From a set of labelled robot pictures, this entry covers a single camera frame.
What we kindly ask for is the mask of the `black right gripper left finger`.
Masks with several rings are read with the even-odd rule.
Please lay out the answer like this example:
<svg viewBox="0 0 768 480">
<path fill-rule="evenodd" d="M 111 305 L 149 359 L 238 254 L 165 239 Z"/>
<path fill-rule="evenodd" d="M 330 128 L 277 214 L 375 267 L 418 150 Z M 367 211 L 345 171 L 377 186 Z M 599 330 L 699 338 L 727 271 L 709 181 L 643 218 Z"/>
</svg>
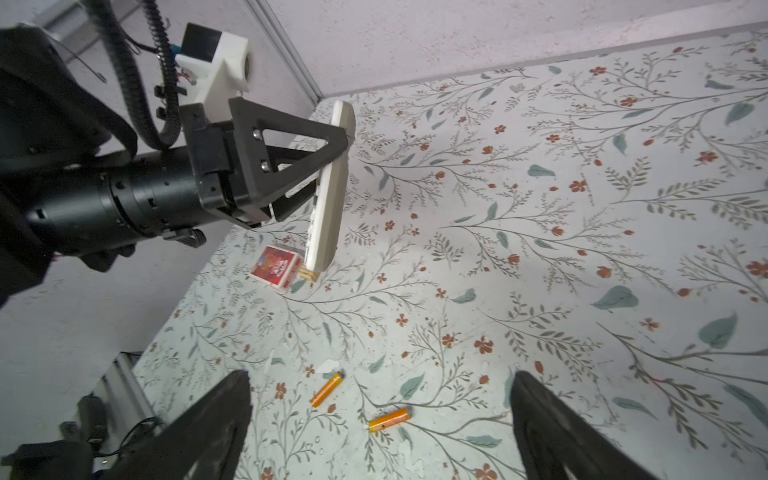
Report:
<svg viewBox="0 0 768 480">
<path fill-rule="evenodd" d="M 252 413 L 249 375 L 230 372 L 106 479 L 232 479 Z"/>
</svg>

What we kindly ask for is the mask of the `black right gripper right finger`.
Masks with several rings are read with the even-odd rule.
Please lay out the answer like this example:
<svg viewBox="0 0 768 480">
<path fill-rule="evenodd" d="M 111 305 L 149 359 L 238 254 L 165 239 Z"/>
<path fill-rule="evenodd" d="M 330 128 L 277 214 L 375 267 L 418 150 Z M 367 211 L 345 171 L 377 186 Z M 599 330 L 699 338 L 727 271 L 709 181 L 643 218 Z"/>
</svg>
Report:
<svg viewBox="0 0 768 480">
<path fill-rule="evenodd" d="M 513 430 L 529 479 L 651 479 L 533 375 L 515 373 Z"/>
</svg>

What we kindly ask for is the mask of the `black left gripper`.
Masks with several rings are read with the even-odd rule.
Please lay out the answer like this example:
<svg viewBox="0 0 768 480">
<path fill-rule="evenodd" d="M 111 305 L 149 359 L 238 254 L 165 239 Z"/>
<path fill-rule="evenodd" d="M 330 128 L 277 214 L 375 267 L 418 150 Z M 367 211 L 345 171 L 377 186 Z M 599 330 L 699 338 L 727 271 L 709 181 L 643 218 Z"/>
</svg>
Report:
<svg viewBox="0 0 768 480">
<path fill-rule="evenodd" d="M 345 149 L 345 132 L 244 98 L 231 99 L 229 107 L 232 117 L 220 121 L 211 121 L 201 103 L 180 108 L 200 205 L 234 225 L 282 222 L 314 196 L 313 178 Z M 232 130 L 243 180 L 234 189 L 235 203 L 226 141 Z"/>
</svg>

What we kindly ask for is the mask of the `beige remote control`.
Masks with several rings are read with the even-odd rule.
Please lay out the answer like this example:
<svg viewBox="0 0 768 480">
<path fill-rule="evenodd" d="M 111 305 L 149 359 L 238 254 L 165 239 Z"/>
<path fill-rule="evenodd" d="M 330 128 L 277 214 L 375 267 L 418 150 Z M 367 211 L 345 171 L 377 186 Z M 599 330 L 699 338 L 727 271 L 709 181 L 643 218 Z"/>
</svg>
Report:
<svg viewBox="0 0 768 480">
<path fill-rule="evenodd" d="M 349 150 L 355 140 L 356 118 L 351 104 L 336 101 L 331 125 L 345 132 L 347 146 L 340 156 L 326 165 L 316 182 L 315 203 L 307 232 L 305 258 L 302 266 L 325 272 L 333 262 L 341 230 L 347 181 Z"/>
</svg>

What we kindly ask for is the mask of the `orange battery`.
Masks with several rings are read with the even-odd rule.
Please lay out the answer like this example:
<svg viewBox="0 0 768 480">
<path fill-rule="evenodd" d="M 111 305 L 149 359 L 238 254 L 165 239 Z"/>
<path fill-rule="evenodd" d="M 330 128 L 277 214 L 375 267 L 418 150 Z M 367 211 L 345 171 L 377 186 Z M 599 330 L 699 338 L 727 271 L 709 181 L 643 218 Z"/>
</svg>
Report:
<svg viewBox="0 0 768 480">
<path fill-rule="evenodd" d="M 340 371 L 335 372 L 325 383 L 325 385 L 320 388 L 312 397 L 310 401 L 312 408 L 317 409 L 330 396 L 330 394 L 338 388 L 343 380 L 344 374 Z"/>
<path fill-rule="evenodd" d="M 405 423 L 410 418 L 410 410 L 408 408 L 402 408 L 371 420 L 368 424 L 368 431 L 370 433 L 376 433 L 386 430 L 401 423 Z"/>
</svg>

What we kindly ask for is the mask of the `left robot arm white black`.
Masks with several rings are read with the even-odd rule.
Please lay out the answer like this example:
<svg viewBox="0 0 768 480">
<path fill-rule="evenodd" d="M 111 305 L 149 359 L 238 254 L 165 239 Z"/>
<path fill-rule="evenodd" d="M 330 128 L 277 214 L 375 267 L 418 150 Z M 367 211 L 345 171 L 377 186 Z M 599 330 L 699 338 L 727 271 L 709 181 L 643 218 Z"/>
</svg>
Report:
<svg viewBox="0 0 768 480">
<path fill-rule="evenodd" d="M 105 272 L 144 240 L 197 248 L 202 226 L 244 229 L 314 208 L 306 266 L 337 249 L 355 137 L 353 107 L 329 123 L 225 95 L 181 109 L 185 142 L 138 154 L 134 128 L 82 88 L 44 32 L 1 33 L 1 296 L 41 284 L 55 255 Z"/>
</svg>

